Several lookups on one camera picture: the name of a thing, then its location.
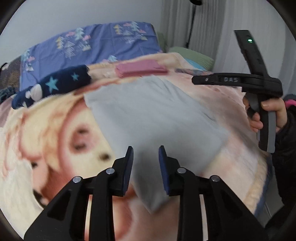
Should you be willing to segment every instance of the light blue cloth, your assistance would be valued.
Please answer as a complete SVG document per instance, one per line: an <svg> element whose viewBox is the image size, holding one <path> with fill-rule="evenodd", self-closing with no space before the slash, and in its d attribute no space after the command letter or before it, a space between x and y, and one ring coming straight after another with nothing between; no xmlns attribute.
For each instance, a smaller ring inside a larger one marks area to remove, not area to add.
<svg viewBox="0 0 296 241"><path fill-rule="evenodd" d="M20 90L58 70L160 52L150 23L95 24L58 34L24 52Z"/></svg>
<svg viewBox="0 0 296 241"><path fill-rule="evenodd" d="M197 69L201 69L201 70L206 70L204 67L202 67L201 65L199 65L198 63L194 62L191 59L185 58L185 60L191 64L193 67L197 68Z"/></svg>
<svg viewBox="0 0 296 241"><path fill-rule="evenodd" d="M133 147L131 182L150 212L168 200L158 162L161 145L182 167L200 174L227 141L227 130L210 110L155 76L103 86L84 99L116 158Z"/></svg>

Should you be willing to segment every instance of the blue duvet cover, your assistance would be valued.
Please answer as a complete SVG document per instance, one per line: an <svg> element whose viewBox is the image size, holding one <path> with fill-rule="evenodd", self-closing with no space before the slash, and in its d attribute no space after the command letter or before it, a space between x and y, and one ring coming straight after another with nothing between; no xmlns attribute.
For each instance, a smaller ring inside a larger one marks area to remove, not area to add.
<svg viewBox="0 0 296 241"><path fill-rule="evenodd" d="M160 51L154 29L149 23L131 21L77 28L24 52L20 90L67 67L127 60Z"/></svg>

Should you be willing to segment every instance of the cyan star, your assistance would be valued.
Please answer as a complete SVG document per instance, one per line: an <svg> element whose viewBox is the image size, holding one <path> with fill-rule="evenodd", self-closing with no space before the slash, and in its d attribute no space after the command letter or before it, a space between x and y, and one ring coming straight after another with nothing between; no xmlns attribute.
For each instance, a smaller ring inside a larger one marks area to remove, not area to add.
<svg viewBox="0 0 296 241"><path fill-rule="evenodd" d="M72 78L73 78L74 81L78 80L79 75L75 74L75 72L71 76L72 76Z"/></svg>
<svg viewBox="0 0 296 241"><path fill-rule="evenodd" d="M52 93L52 90L59 90L56 86L58 79L54 79L52 76L49 79L49 82L45 83L49 87L49 92Z"/></svg>

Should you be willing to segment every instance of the navy star-print cloth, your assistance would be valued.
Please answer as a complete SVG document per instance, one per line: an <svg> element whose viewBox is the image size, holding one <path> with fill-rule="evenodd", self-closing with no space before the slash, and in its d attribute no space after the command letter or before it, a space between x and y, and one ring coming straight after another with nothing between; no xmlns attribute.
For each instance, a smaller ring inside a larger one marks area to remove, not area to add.
<svg viewBox="0 0 296 241"><path fill-rule="evenodd" d="M69 67L44 77L38 84L19 92L12 101L12 108L29 107L34 102L50 95L65 94L90 84L88 67Z"/></svg>

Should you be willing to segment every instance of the white wall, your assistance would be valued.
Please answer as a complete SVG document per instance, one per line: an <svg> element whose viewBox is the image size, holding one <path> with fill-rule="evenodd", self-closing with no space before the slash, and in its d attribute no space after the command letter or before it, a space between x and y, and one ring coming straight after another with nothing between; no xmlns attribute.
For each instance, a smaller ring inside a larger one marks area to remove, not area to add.
<svg viewBox="0 0 296 241"><path fill-rule="evenodd" d="M224 23L214 72L249 73L233 30L248 29L253 35L271 77L281 71L286 24L266 0L226 0Z"/></svg>
<svg viewBox="0 0 296 241"><path fill-rule="evenodd" d="M160 26L162 0L26 0L0 35L0 64L53 35L94 23L142 21Z"/></svg>

